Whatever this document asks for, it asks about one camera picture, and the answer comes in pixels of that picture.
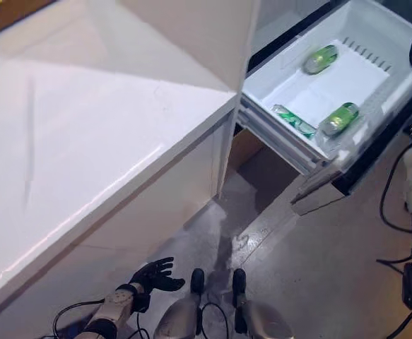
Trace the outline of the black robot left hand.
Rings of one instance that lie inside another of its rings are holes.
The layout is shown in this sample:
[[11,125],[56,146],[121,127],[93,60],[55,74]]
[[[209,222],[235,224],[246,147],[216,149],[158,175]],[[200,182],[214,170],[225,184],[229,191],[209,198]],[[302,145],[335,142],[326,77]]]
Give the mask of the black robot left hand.
[[178,291],[184,286],[185,279],[172,277],[173,262],[172,256],[151,261],[136,271],[129,283],[142,286],[147,294],[152,293],[154,289],[165,292]]

